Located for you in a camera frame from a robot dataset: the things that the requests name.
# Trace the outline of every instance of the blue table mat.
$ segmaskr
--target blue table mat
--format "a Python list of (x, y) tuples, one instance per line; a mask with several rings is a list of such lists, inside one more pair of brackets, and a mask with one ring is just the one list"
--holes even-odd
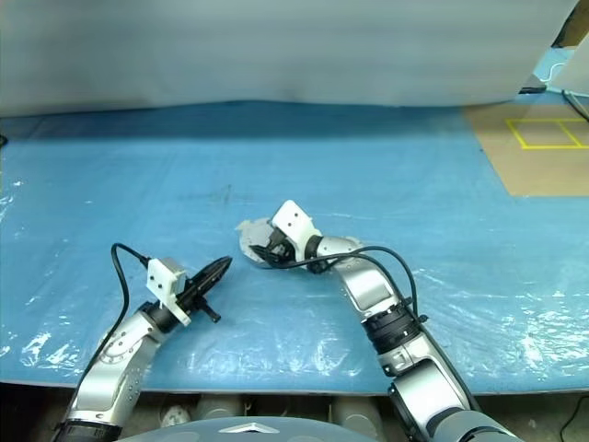
[[(324, 234), (406, 258), (473, 391), (589, 387), (589, 199), (510, 196), (461, 109), (224, 103), (2, 131), (0, 380), (77, 382), (121, 306), (109, 248), (122, 241), (192, 273), (235, 258), (209, 295), (223, 319), (175, 332), (147, 390), (385, 393), (333, 275), (260, 270), (239, 250), (239, 223), (294, 199)], [(122, 262), (131, 308), (153, 300)]]

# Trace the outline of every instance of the cardboard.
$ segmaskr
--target cardboard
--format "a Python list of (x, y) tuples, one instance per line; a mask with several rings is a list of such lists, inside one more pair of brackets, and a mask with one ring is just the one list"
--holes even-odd
[(589, 196), (589, 124), (566, 105), (465, 108), (514, 196)]

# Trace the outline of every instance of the white wall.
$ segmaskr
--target white wall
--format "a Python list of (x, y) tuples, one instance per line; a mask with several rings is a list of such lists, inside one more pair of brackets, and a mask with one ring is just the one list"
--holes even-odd
[(0, 114), (511, 98), (576, 0), (5, 0)]

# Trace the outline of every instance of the white bracket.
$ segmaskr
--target white bracket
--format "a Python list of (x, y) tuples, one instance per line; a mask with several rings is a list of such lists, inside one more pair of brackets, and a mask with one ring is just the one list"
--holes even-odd
[(309, 215), (294, 201), (288, 200), (272, 217), (271, 225), (279, 228), (293, 244), (295, 259), (300, 262), (305, 259), (305, 247), (309, 239), (315, 235), (321, 236)]
[(185, 282), (186, 271), (171, 258), (150, 260), (147, 264), (147, 288), (186, 326), (191, 319), (178, 306), (176, 298), (184, 290)]

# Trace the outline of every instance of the black cable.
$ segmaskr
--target black cable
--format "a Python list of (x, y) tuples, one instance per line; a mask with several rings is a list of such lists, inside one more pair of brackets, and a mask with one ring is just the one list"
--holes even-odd
[[(329, 260), (336, 260), (336, 262), (341, 262), (341, 261), (346, 260), (348, 258), (358, 258), (360, 260), (369, 261), (372, 264), (374, 264), (385, 275), (387, 280), (393, 286), (393, 289), (397, 293), (401, 294), (401, 291), (398, 289), (395, 279), (390, 274), (390, 272), (387, 270), (387, 267), (385, 267), (376, 258), (373, 258), (372, 256), (368, 256), (368, 255), (363, 255), (362, 253), (355, 253), (355, 251), (347, 251), (345, 253), (333, 253), (331, 255), (319, 256), (317, 258), (309, 258), (307, 260), (302, 260), (299, 262), (291, 262), (288, 264), (279, 264), (278, 262), (269, 262), (269, 261), (266, 261), (266, 262), (274, 269), (286, 270), (286, 269), (294, 269), (296, 267), (303, 267), (305, 265), (312, 264), (314, 262), (325, 262), (325, 261), (329, 261)], [(334, 262), (332, 262), (328, 267), (326, 267), (326, 270), (328, 270), (333, 265), (334, 265)]]
[[(358, 259), (369, 261), (372, 264), (374, 264), (383, 273), (383, 275), (386, 277), (386, 279), (389, 281), (389, 283), (393, 286), (393, 288), (397, 291), (397, 293), (400, 294), (400, 302), (403, 304), (403, 306), (405, 306), (405, 308), (407, 309), (409, 314), (413, 317), (413, 320), (415, 320), (415, 322), (418, 324), (420, 331), (422, 331), (428, 337), (428, 339), (432, 343), (433, 348), (435, 348), (435, 350), (442, 357), (445, 364), (448, 366), (448, 369), (452, 372), (452, 374), (456, 378), (456, 382), (458, 382), (458, 385), (464, 391), (464, 394), (467, 396), (470, 408), (472, 408), (473, 410), (475, 410), (477, 412), (480, 412), (479, 403), (477, 402), (475, 397), (472, 395), (472, 393), (468, 389), (466, 382), (464, 381), (464, 379), (462, 379), (460, 377), (460, 374), (458, 373), (458, 371), (456, 370), (456, 368), (454, 367), (454, 365), (452, 364), (452, 362), (450, 361), (448, 356), (445, 354), (442, 347), (433, 338), (433, 336), (428, 332), (428, 330), (423, 326), (423, 324), (422, 324), (423, 320), (418, 317), (417, 313), (415, 311), (413, 311), (412, 308), (409, 308), (409, 306), (407, 305), (407, 301), (405, 300), (404, 296), (402, 295), (402, 292), (398, 289), (398, 286), (395, 283), (395, 280), (391, 276), (390, 272), (379, 260), (377, 260), (371, 256), (362, 254), (361, 253), (362, 250), (380, 250), (380, 251), (385, 251), (386, 253), (389, 253), (392, 256), (394, 256), (399, 261), (399, 263), (401, 263), (401, 265), (403, 266), (403, 268), (407, 272), (408, 277), (410, 279), (411, 299), (413, 299), (413, 293), (415, 293), (415, 298), (417, 298), (417, 288), (416, 288), (415, 280), (413, 278), (413, 273), (411, 272), (410, 267), (407, 265), (405, 260), (403, 260), (403, 258), (398, 253), (396, 253), (392, 249), (388, 249), (386, 247), (367, 246), (367, 247), (362, 247), (360, 249), (346, 252), (346, 253), (334, 253), (331, 255), (325, 255), (325, 256), (320, 256), (317, 258), (310, 258), (307, 260), (302, 260), (300, 262), (291, 262), (288, 264), (279, 264), (277, 262), (268, 262), (268, 261), (266, 261), (266, 262), (274, 269), (293, 269), (295, 267), (302, 267), (302, 266), (305, 266), (308, 264), (312, 264), (314, 262), (326, 262), (326, 261), (330, 261), (330, 260), (336, 260), (336, 262), (341, 262), (341, 261), (348, 259), (348, 258), (358, 258)], [(331, 262), (329, 264), (329, 266), (326, 268), (326, 270), (328, 270), (328, 268), (332, 267), (333, 265), (335, 265), (335, 262)]]
[(589, 122), (589, 115), (587, 115), (585, 112), (583, 112), (582, 109), (579, 109), (577, 107), (576, 103), (572, 101), (571, 98), (567, 95), (566, 90), (563, 89), (560, 94), (575, 112), (577, 112), (581, 117), (583, 117), (587, 122)]
[(110, 338), (112, 337), (114, 332), (121, 325), (121, 322), (122, 322), (122, 320), (124, 320), (125, 315), (127, 314), (127, 310), (129, 309), (129, 286), (127, 285), (125, 273), (122, 270), (121, 262), (119, 261), (119, 255), (117, 254), (117, 249), (122, 249), (122, 250), (125, 250), (128, 253), (132, 254), (132, 256), (137, 258), (139, 260), (139, 262), (144, 267), (147, 267), (147, 263), (149, 262), (149, 257), (146, 257), (146, 256), (142, 255), (141, 253), (139, 253), (138, 251), (133, 250), (129, 246), (125, 246), (124, 244), (121, 244), (119, 242), (115, 242), (112, 245), (112, 247), (110, 247), (110, 257), (112, 258), (112, 265), (114, 266), (114, 270), (117, 273), (117, 276), (119, 277), (119, 282), (121, 283), (121, 291), (122, 291), (121, 312), (119, 313), (119, 317), (117, 318), (117, 320), (115, 320), (114, 324), (112, 324), (112, 327), (110, 327), (109, 332), (106, 334), (106, 336), (104, 337), (104, 339), (102, 340), (102, 342), (100, 343), (100, 345), (98, 346), (98, 348), (96, 349), (96, 351), (94, 352), (92, 357), (90, 358), (90, 362), (88, 362), (84, 372), (82, 373), (82, 376), (80, 377), (80, 380), (78, 381), (77, 386), (75, 388), (74, 394), (72, 395), (72, 400), (70, 400), (70, 403), (66, 409), (65, 417), (64, 417), (63, 421), (66, 420), (67, 415), (69, 414), (70, 409), (72, 408), (72, 405), (74, 403), (74, 399), (77, 396), (77, 393), (80, 391), (80, 386), (82, 385), (84, 378), (87, 376), (87, 374), (90, 371), (90, 369), (92, 368), (92, 366), (95, 364), (95, 362), (100, 357), (100, 354), (104, 350), (104, 347), (106, 346), (106, 344), (110, 341)]
[(567, 420), (567, 422), (564, 423), (564, 425), (560, 428), (559, 431), (559, 436), (560, 436), (560, 442), (564, 442), (564, 430), (567, 429), (567, 427), (571, 424), (571, 422), (574, 420), (575, 417), (577, 417), (577, 414), (579, 413), (579, 410), (581, 410), (581, 402), (583, 402), (583, 400), (585, 399), (589, 399), (589, 395), (586, 396), (581, 396), (579, 398), (579, 400), (577, 401), (577, 405), (574, 407), (574, 412), (572, 412), (571, 417), (569, 418), (569, 420)]
[(415, 313), (415, 316), (419, 317), (419, 313), (417, 310), (417, 285), (415, 284), (415, 278), (413, 277), (413, 273), (411, 272), (411, 268), (408, 266), (408, 264), (405, 262), (405, 260), (403, 259), (403, 257), (401, 255), (399, 255), (397, 252), (395, 252), (394, 250), (392, 250), (388, 247), (367, 246), (367, 247), (362, 247), (360, 249), (354, 250), (354, 253), (360, 253), (363, 251), (371, 251), (371, 250), (383, 251), (384, 253), (388, 253), (393, 258), (395, 258), (399, 264), (401, 264), (401, 267), (403, 267), (403, 270), (405, 271), (405, 273), (407, 274), (407, 278), (409, 279), (409, 284), (411, 287), (411, 306), (413, 308), (413, 312)]

